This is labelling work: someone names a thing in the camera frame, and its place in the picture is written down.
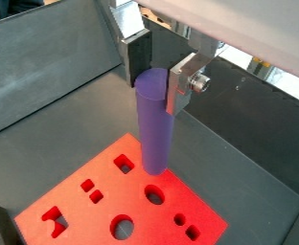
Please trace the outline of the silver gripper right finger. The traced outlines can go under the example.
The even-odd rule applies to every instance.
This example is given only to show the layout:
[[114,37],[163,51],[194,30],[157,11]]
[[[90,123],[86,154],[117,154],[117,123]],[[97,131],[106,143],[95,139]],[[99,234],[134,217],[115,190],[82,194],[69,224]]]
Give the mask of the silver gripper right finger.
[[177,20],[172,21],[172,30],[188,39],[194,49],[169,71],[166,112],[177,116],[189,105],[193,92],[208,90],[210,78],[204,74],[205,68],[228,45]]

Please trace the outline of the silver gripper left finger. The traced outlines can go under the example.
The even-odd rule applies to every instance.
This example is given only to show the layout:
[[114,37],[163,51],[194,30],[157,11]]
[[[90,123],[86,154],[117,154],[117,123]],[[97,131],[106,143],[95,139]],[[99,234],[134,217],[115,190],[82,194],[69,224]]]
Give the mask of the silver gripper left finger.
[[135,0],[110,0],[109,9],[118,33],[127,82],[134,87],[137,77],[151,67],[153,34],[145,27]]

